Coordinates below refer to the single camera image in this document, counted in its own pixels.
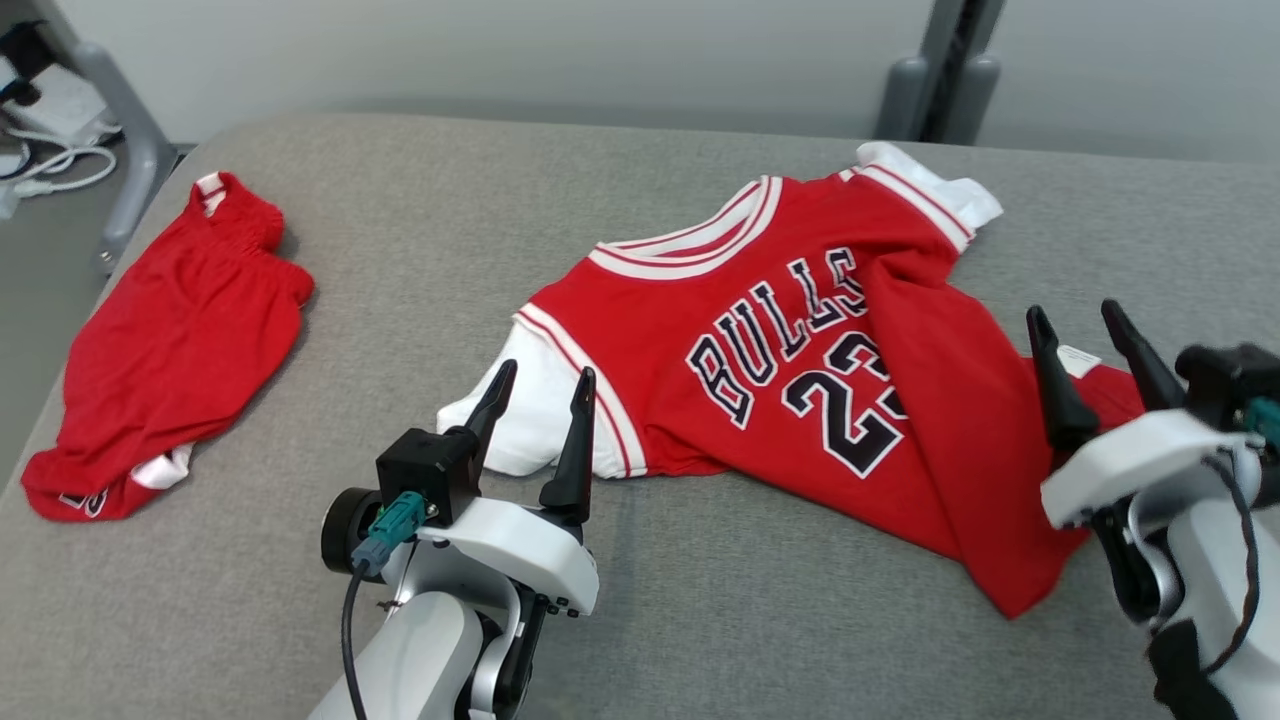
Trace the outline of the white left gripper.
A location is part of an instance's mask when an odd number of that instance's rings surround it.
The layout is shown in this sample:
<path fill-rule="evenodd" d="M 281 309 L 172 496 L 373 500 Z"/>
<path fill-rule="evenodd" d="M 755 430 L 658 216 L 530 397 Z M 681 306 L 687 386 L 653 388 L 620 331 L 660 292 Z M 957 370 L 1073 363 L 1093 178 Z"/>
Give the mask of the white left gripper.
<path fill-rule="evenodd" d="M 484 469 L 517 372 L 516 360 L 504 360 L 465 424 L 474 441 L 472 471 Z M 417 529 L 419 538 L 445 541 L 452 550 L 481 566 L 550 600 L 563 598 L 568 609 L 591 615 L 600 589 L 596 561 L 582 542 L 562 527 L 582 527 L 590 518 L 595 407 L 596 377 L 586 366 L 570 401 L 571 421 L 556 474 L 540 491 L 544 518 L 508 501 L 476 498 L 452 525 L 422 527 Z"/>

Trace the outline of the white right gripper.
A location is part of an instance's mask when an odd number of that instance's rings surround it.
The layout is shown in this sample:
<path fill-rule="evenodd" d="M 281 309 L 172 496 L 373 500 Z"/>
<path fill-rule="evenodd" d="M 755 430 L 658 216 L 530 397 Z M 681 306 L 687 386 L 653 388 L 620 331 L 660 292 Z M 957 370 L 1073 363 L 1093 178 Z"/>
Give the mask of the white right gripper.
<path fill-rule="evenodd" d="M 1105 299 L 1101 315 L 1114 348 L 1128 363 L 1146 411 L 1155 413 L 1096 437 L 1100 418 L 1076 392 L 1059 359 L 1060 342 L 1052 323 L 1042 306 L 1027 309 L 1047 441 L 1052 451 L 1076 451 L 1041 486 L 1050 524 L 1057 529 L 1082 525 L 1124 500 L 1132 501 L 1132 524 L 1167 524 L 1201 501 L 1228 498 L 1228 487 L 1204 465 L 1207 457 L 1220 454 L 1234 464 L 1235 483 L 1245 501 L 1253 503 L 1261 493 L 1261 461 L 1249 446 L 1253 437 L 1212 429 L 1175 409 L 1185 402 L 1181 382 L 1120 302 Z"/>

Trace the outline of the red Bulls basketball jersey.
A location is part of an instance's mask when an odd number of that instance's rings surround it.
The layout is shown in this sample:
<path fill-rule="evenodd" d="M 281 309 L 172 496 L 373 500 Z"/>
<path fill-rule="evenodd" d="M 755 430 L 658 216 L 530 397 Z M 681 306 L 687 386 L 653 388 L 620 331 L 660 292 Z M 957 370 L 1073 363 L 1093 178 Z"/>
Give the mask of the red Bulls basketball jersey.
<path fill-rule="evenodd" d="M 485 466 L 557 464 L 593 369 L 598 477 L 744 474 L 960 562 L 1018 618 L 1091 533 L 1044 516 L 1033 361 L 948 281 L 1002 211 L 869 142 L 831 176 L 764 176 L 700 224 L 599 243 L 515 313 Z"/>

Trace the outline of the red basketball shorts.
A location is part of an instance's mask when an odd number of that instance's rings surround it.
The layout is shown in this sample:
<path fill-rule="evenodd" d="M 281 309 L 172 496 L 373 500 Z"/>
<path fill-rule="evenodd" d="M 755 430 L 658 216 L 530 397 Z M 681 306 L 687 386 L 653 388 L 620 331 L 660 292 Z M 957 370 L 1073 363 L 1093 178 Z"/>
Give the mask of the red basketball shorts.
<path fill-rule="evenodd" d="M 192 184 L 72 343 L 58 437 L 20 474 L 41 518 L 128 518 L 236 424 L 291 354 L 315 290 L 278 255 L 284 229 L 232 173 Z"/>

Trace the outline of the grey metal stand leg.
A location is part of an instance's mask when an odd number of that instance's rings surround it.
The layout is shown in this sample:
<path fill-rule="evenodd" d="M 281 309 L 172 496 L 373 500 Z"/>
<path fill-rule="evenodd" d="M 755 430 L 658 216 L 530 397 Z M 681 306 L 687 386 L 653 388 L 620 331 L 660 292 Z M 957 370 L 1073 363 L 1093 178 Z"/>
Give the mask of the grey metal stand leg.
<path fill-rule="evenodd" d="M 183 154 L 169 141 L 141 96 L 125 78 L 115 58 L 101 45 L 79 38 L 55 0 L 29 0 L 47 22 L 56 45 L 104 96 L 120 122 L 128 151 L 123 186 L 99 242 L 96 266 L 110 275 L 116 269 L 156 192 L 180 164 Z"/>

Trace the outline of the white power adapter box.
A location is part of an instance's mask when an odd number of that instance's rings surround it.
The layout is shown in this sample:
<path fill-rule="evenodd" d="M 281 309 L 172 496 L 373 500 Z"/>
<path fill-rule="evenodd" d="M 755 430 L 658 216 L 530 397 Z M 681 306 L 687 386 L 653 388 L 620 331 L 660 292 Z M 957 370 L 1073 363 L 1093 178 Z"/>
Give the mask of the white power adapter box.
<path fill-rule="evenodd" d="M 76 146 L 96 145 L 118 131 L 101 94 L 83 77 L 54 63 L 29 83 L 38 92 L 31 104 L 6 101 L 4 111 L 18 126 L 37 133 L 56 136 Z"/>

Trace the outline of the grey partition post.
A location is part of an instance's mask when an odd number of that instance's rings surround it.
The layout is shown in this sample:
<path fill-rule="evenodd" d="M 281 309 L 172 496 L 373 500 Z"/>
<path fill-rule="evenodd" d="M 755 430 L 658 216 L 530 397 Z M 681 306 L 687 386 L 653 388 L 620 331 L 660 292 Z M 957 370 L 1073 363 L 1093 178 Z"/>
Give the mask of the grey partition post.
<path fill-rule="evenodd" d="M 874 136 L 975 143 L 1001 76 L 989 51 L 1006 0 L 933 0 L 920 47 L 891 65 Z"/>

